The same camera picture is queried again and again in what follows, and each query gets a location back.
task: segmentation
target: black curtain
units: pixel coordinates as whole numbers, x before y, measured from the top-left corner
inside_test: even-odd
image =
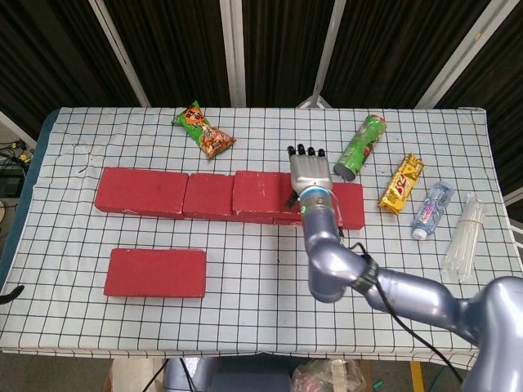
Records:
[[[242,4],[247,106],[298,106],[312,93],[334,1]]]
[[[153,106],[230,106],[218,0],[105,0]]]
[[[490,145],[503,194],[523,186],[522,21],[520,2],[438,103],[440,108],[487,110]],[[523,221],[523,208],[511,209],[517,209],[518,220]]]
[[[0,110],[34,138],[62,106],[138,101],[87,0],[0,2]]]
[[[488,0],[347,0],[321,92],[333,107],[413,108]]]

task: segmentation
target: bottle cap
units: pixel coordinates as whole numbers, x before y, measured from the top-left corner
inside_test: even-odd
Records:
[[[422,241],[427,237],[427,232],[424,229],[414,229],[412,236],[418,241]]]

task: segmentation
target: green chip can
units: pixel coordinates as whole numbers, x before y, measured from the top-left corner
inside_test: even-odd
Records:
[[[345,180],[354,180],[386,129],[385,118],[376,114],[368,116],[334,165],[334,172]]]

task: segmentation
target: snack bag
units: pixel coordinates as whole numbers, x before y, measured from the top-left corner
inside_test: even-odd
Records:
[[[182,125],[209,159],[225,151],[236,141],[234,137],[220,131],[219,128],[211,127],[199,109],[197,101],[173,118],[171,124]]]

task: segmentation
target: yellow candy bar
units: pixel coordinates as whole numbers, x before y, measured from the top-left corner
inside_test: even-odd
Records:
[[[407,202],[410,191],[421,176],[424,166],[422,160],[416,158],[414,154],[407,155],[392,177],[378,206],[385,207],[398,215]]]

